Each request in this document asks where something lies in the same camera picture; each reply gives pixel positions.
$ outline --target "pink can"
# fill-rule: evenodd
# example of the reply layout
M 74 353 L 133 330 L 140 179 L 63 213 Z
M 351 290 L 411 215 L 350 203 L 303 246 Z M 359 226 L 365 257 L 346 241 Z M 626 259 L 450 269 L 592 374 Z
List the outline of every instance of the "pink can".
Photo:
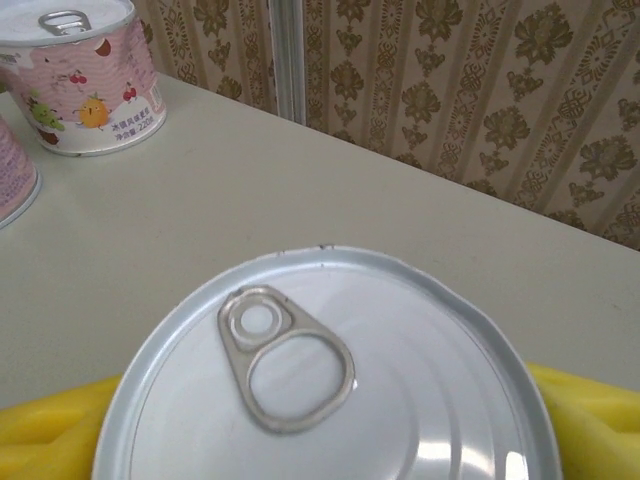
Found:
M 0 228 L 24 212 L 40 191 L 40 176 L 0 117 Z
M 166 118 L 129 0 L 3 0 L 0 80 L 39 142 L 63 155 L 129 147 Z

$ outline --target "pull ring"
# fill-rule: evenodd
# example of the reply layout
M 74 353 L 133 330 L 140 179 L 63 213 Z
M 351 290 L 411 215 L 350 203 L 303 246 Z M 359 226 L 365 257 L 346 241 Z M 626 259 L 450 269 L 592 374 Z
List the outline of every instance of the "pull ring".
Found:
M 66 17 L 75 17 L 77 20 L 60 24 L 51 23 L 52 20 Z M 80 12 L 78 10 L 62 10 L 60 12 L 47 13 L 38 18 L 38 24 L 49 33 L 53 33 L 56 37 L 77 33 L 70 32 L 70 30 L 73 29 L 79 29 L 80 32 L 91 30 L 91 22 L 89 22 L 89 18 L 84 14 L 84 12 Z
M 262 307 L 271 314 L 271 324 L 260 333 L 242 325 L 242 315 L 251 307 Z M 232 293 L 218 312 L 218 328 L 242 399 L 254 419 L 270 432 L 291 434 L 314 427 L 334 413 L 353 390 L 355 364 L 344 342 L 274 288 L 249 286 Z M 270 415 L 256 400 L 251 377 L 266 353 L 298 336 L 316 337 L 334 351 L 342 366 L 342 383 L 331 397 L 305 415 L 293 418 Z

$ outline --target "can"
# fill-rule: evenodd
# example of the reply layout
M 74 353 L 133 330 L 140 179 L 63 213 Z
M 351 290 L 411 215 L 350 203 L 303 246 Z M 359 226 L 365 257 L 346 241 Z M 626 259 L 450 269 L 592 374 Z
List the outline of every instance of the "can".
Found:
M 336 246 L 250 261 L 176 307 L 127 369 L 93 467 L 93 480 L 562 478 L 540 393 L 496 325 L 395 258 Z
M 5 0 L 0 80 L 55 153 L 101 155 L 152 135 L 166 106 L 129 0 Z
M 35 165 L 0 116 L 0 229 L 29 208 L 41 183 Z

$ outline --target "cartoon fruit illustration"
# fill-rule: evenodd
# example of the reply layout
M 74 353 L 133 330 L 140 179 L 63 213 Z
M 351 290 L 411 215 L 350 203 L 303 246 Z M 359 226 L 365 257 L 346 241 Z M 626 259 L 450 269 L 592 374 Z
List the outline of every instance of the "cartoon fruit illustration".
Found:
M 85 77 L 84 75 L 82 75 L 82 72 L 80 70 L 76 70 L 70 77 L 69 77 L 69 81 L 71 83 L 81 83 L 81 84 L 85 84 L 87 83 L 87 77 Z
M 122 94 L 122 98 L 124 98 L 125 102 L 132 100 L 138 96 L 138 92 L 135 87 L 131 86 L 131 82 L 127 82 L 127 89 Z
M 57 118 L 55 116 L 56 112 L 54 109 L 50 108 L 46 103 L 40 103 L 36 100 L 37 92 L 32 92 L 32 95 L 26 100 L 27 105 L 29 105 L 29 111 L 36 122 L 44 125 L 45 127 L 55 128 L 61 132 L 64 131 L 64 125 L 62 125 L 58 120 L 62 120 L 61 118 Z
M 109 122 L 109 109 L 104 104 L 104 100 L 98 98 L 98 93 L 85 100 L 78 112 L 80 122 L 87 128 L 101 128 Z
M 105 38 L 100 46 L 96 48 L 96 53 L 101 57 L 108 57 L 111 53 L 111 44 L 109 43 L 109 40 Z
M 45 132 L 44 130 L 38 129 L 38 133 L 42 137 L 42 139 L 47 142 L 49 145 L 57 145 L 60 139 L 55 133 Z

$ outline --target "orange cartoon character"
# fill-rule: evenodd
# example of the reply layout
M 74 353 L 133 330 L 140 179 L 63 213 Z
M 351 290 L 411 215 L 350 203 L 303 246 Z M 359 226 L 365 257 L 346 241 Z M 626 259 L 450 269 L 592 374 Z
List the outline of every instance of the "orange cartoon character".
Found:
M 74 113 L 78 112 L 80 117 L 80 123 L 87 128 L 100 128 L 104 127 L 109 122 L 109 109 L 104 103 L 104 100 L 98 98 L 98 94 L 91 95 L 80 107 L 80 110 L 74 110 Z

